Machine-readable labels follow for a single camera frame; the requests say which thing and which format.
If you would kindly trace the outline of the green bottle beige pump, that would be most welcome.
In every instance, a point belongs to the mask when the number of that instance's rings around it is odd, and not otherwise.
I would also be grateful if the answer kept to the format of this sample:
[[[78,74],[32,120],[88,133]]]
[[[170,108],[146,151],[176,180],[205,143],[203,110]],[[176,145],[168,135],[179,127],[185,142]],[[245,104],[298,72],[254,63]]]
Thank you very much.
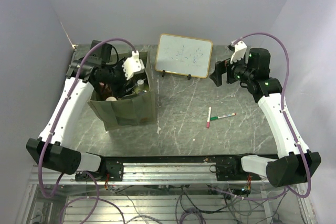
[[[115,97],[107,97],[106,101],[117,101],[118,99]]]

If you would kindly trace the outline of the yellow-green lotion bottle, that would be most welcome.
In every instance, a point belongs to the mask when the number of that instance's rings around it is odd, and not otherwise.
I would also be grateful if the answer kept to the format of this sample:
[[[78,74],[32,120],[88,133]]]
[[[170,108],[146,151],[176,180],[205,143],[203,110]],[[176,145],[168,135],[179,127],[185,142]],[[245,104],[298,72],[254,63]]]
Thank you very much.
[[[134,93],[136,95],[142,95],[150,90],[146,79],[139,79],[134,87]]]

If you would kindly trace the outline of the orange bottle pink cap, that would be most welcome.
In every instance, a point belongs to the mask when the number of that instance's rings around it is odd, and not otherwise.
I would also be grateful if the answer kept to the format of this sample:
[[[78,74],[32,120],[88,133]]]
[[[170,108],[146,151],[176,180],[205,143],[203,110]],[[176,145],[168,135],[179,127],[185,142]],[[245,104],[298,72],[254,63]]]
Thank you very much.
[[[105,101],[108,97],[113,96],[111,87],[106,83],[99,83],[99,95],[102,101]]]

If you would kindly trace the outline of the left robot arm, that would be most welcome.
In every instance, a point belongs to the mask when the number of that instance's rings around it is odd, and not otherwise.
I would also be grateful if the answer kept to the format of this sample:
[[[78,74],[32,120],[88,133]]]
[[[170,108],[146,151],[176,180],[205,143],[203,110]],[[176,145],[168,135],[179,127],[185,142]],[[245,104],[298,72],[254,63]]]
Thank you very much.
[[[69,143],[83,107],[91,94],[100,90],[101,83],[124,88],[135,75],[145,71],[140,53],[134,47],[129,56],[113,65],[108,64],[103,56],[111,54],[111,42],[114,41],[98,42],[82,58],[71,62],[62,95],[49,122],[37,139],[28,140],[26,148],[37,163],[40,180],[44,169],[61,176],[88,172],[94,180],[106,177],[107,167],[102,156],[77,151],[70,148]]]

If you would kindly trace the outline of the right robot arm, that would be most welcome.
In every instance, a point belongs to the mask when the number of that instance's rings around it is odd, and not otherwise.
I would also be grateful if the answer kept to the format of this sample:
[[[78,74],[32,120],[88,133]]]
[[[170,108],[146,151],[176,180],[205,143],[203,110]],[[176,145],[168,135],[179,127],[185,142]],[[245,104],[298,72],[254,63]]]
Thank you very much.
[[[261,108],[276,142],[277,159],[255,154],[240,156],[240,162],[231,167],[236,179],[244,179],[249,173],[268,179],[274,187],[306,183],[321,163],[318,152],[310,151],[298,133],[286,110],[283,88],[270,74],[271,54],[264,48],[252,48],[248,54],[233,62],[231,59],[215,63],[210,79],[221,86],[222,75],[227,83],[239,82],[253,96]]]

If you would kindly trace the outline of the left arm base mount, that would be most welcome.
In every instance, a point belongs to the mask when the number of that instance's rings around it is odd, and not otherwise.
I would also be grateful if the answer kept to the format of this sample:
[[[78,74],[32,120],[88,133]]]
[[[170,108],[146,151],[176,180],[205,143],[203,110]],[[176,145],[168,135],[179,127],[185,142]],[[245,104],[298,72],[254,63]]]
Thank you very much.
[[[89,173],[98,182],[106,180],[120,182],[123,179],[123,171],[123,162],[119,158],[107,158],[93,164],[81,164],[76,171],[75,181],[92,181],[92,178],[88,175]]]

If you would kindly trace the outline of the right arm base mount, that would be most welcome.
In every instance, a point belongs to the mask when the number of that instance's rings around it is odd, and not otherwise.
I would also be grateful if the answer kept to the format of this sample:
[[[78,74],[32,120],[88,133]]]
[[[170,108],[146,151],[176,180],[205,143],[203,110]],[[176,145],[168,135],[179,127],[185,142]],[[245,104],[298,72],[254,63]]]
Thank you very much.
[[[217,181],[245,180],[247,174],[243,171],[241,155],[216,156],[215,174]]]

